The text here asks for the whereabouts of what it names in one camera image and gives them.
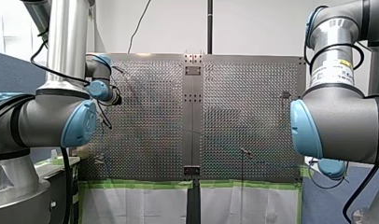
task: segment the black cable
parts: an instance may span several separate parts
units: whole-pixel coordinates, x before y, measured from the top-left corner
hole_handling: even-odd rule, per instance
[[[45,31],[39,33],[37,36],[42,36],[42,35],[46,34],[48,31],[49,31],[49,27],[47,27],[47,28],[45,29]]]
[[[56,72],[56,71],[54,71],[54,70],[52,70],[52,69],[50,69],[50,68],[48,68],[48,67],[46,67],[46,66],[44,66],[44,65],[42,65],[42,64],[36,63],[36,62],[35,62],[35,57],[41,52],[41,50],[44,48],[44,46],[46,46],[47,43],[48,43],[48,40],[44,41],[44,42],[41,44],[40,48],[39,48],[39,49],[35,52],[35,54],[30,58],[30,62],[31,62],[33,65],[35,65],[35,66],[37,66],[37,67],[39,67],[39,68],[41,68],[42,70],[45,70],[45,71],[47,71],[47,72],[51,72],[52,74],[54,74],[54,75],[56,75],[56,76],[58,76],[58,77],[64,77],[64,78],[72,79],[72,80],[74,80],[74,81],[83,82],[83,83],[85,83],[85,84],[87,84],[87,85],[90,84],[90,82],[87,81],[87,80],[85,80],[85,79],[77,78],[77,77],[70,77],[70,76],[67,76],[67,75],[65,75],[65,74],[62,74],[62,73],[60,73],[60,72]]]
[[[8,106],[8,105],[11,105],[11,104],[19,101],[20,99],[27,97],[27,96],[32,96],[32,95],[31,94],[14,95],[14,96],[7,98],[6,100],[1,101],[0,102],[0,110],[3,109],[4,107]]]
[[[131,36],[131,43],[129,44],[128,53],[131,52],[131,49],[132,49],[132,43],[133,43],[133,38],[134,38],[134,36],[136,35],[137,31],[139,30],[141,20],[143,19],[144,15],[145,15],[146,12],[147,12],[147,9],[148,9],[148,6],[149,6],[149,3],[151,3],[151,0],[148,0],[147,5],[146,5],[146,8],[144,8],[143,14],[142,14],[141,17],[140,17],[139,22],[137,23],[137,27],[136,27],[136,29],[134,30],[134,33],[133,33],[132,36]]]
[[[308,56],[306,54],[306,47],[308,46],[309,44],[309,37],[310,37],[310,34],[311,34],[311,30],[312,30],[312,26],[313,26],[313,21],[315,19],[315,16],[316,14],[323,8],[326,8],[327,6],[319,6],[317,7],[312,15],[310,16],[309,18],[309,21],[308,23],[306,24],[307,25],[307,30],[305,32],[305,43],[303,44],[303,58],[305,59],[306,63],[309,64],[309,60],[308,60]]]
[[[108,119],[107,115],[105,114],[105,111],[103,111],[103,108],[100,106],[100,102],[96,101],[97,105],[99,106],[100,113],[103,115],[103,124],[109,129],[113,129],[113,125],[111,124],[110,120]]]
[[[309,63],[309,73],[310,75],[312,75],[312,69],[313,69],[313,65],[315,63],[315,60],[317,59],[318,56],[320,56],[320,54],[324,53],[325,51],[327,51],[328,49],[330,48],[334,48],[334,47],[340,47],[340,46],[346,46],[346,47],[351,47],[353,49],[356,49],[358,51],[358,53],[360,54],[360,61],[358,62],[358,64],[353,68],[353,70],[356,70],[358,68],[361,67],[361,65],[363,64],[364,62],[364,51],[362,51],[362,49],[354,44],[351,44],[351,43],[338,43],[338,44],[332,44],[332,45],[328,45],[326,47],[324,47],[323,49],[319,50],[315,55],[314,57],[312,58],[312,61]]]
[[[64,171],[65,171],[65,181],[66,181],[66,205],[64,209],[64,219],[63,224],[68,224],[70,222],[70,210],[71,205],[73,204],[73,193],[72,193],[72,182],[73,177],[71,175],[70,161],[68,158],[67,151],[64,147],[61,147]]]
[[[375,165],[373,166],[373,168],[367,174],[363,182],[360,184],[360,186],[358,186],[356,191],[352,194],[352,196],[350,196],[349,200],[344,205],[344,209],[342,212],[344,214],[344,218],[346,219],[348,223],[351,223],[351,219],[347,215],[347,210],[349,209],[350,205],[352,205],[352,203],[355,201],[355,199],[358,197],[358,195],[365,189],[365,187],[367,187],[368,183],[370,183],[371,179],[373,178],[373,176],[376,174],[378,170],[379,170],[379,158],[377,162],[375,163]]]
[[[35,97],[33,95],[23,95],[22,98],[15,98],[16,101],[9,101],[10,102],[10,105],[7,105],[7,106],[0,106],[0,118],[3,117],[8,111],[10,111],[13,107],[17,106],[17,105],[22,105],[24,103],[26,103],[27,101],[30,101],[30,100],[33,100],[35,99]]]
[[[372,51],[371,49],[369,49],[367,46],[363,45],[361,42],[358,41],[358,44],[360,46],[362,46],[364,49],[366,49],[367,51]]]
[[[320,189],[335,189],[337,188],[338,186],[340,186],[343,182],[344,182],[344,177],[342,179],[339,180],[339,182],[335,185],[332,185],[332,186],[329,186],[329,187],[324,187],[324,186],[321,186],[319,184],[316,183],[316,181],[313,179],[312,175],[311,175],[311,166],[312,166],[312,163],[316,163],[316,161],[313,161],[313,159],[311,159],[309,161],[309,164],[308,164],[308,173],[309,173],[309,178],[312,180],[312,182]],[[349,162],[346,164],[346,170],[345,172],[347,171],[347,168],[349,167]]]
[[[110,71],[110,74],[111,74],[110,64],[108,64],[102,57],[95,55],[95,54],[86,54],[86,56],[93,56],[93,57],[99,59],[101,61],[101,63],[104,64],[108,68],[108,70]]]

